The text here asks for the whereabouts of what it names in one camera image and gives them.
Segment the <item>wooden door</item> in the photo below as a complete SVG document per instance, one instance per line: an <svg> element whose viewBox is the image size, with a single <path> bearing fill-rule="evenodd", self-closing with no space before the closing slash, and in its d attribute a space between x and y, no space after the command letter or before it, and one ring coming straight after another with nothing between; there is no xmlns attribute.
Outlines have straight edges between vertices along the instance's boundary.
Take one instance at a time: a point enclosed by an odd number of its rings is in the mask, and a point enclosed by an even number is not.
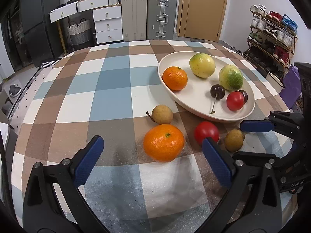
<svg viewBox="0 0 311 233"><path fill-rule="evenodd" d="M183 0L180 37L217 41L226 0Z"/></svg>

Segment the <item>oval plate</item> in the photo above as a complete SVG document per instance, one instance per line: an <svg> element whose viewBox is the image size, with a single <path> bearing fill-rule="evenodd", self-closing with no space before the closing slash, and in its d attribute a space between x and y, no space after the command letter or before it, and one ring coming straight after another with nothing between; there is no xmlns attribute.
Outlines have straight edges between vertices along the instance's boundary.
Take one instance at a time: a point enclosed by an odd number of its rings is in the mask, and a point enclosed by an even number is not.
<svg viewBox="0 0 311 233"><path fill-rule="evenodd" d="M218 74L227 63L212 56L216 65L214 74L208 78L200 78L194 75L189 65L189 60L196 53L198 52L174 52L166 55L160 61L158 76L170 97L191 113L216 122L235 122L249 116L255 108L255 97L250 84L244 77L241 89L247 92L248 101L243 108L238 111L231 111L228 109L226 99L230 92L226 90L224 98L215 103L215 113L209 115L214 103L214 99L210 94L210 89L212 85L219 84ZM188 83L181 91L171 91L162 80L163 72L170 66L180 67L187 73Z"/></svg>

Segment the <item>red tomato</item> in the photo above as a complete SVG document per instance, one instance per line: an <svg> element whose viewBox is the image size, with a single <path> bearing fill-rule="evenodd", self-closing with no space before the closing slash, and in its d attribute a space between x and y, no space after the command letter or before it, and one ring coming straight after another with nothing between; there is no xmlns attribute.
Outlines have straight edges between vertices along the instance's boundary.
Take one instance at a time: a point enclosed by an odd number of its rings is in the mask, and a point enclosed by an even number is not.
<svg viewBox="0 0 311 233"><path fill-rule="evenodd" d="M243 94L239 91L231 92L227 96L227 107L232 111L237 111L242 109L244 106L244 97Z"/></svg>
<svg viewBox="0 0 311 233"><path fill-rule="evenodd" d="M210 122L201 122L194 130L194 138L199 145L203 139L211 137L216 143L219 140L219 131L215 125Z"/></svg>

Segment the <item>mandarin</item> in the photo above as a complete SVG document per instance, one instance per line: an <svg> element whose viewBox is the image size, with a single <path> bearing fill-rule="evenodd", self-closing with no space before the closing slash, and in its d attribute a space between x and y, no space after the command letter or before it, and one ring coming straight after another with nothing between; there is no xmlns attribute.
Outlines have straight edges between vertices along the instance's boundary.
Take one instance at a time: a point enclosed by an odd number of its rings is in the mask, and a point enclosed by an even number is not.
<svg viewBox="0 0 311 233"><path fill-rule="evenodd" d="M153 160L169 162L180 154L185 139L182 132L173 125L161 124L147 132L144 150Z"/></svg>
<svg viewBox="0 0 311 233"><path fill-rule="evenodd" d="M164 71L162 80L170 90L179 91L187 85L188 76L180 67L171 66Z"/></svg>

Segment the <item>suitcase handle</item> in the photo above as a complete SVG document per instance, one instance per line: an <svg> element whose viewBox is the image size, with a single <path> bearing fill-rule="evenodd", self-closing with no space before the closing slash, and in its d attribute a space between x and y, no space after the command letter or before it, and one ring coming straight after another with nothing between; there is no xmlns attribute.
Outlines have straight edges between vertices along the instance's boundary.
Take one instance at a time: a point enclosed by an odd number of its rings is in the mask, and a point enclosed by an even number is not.
<svg viewBox="0 0 311 233"><path fill-rule="evenodd" d="M169 16L165 13L163 13L163 16L165 16L165 23L162 23L163 25L167 24L168 23L168 20L169 20Z"/></svg>

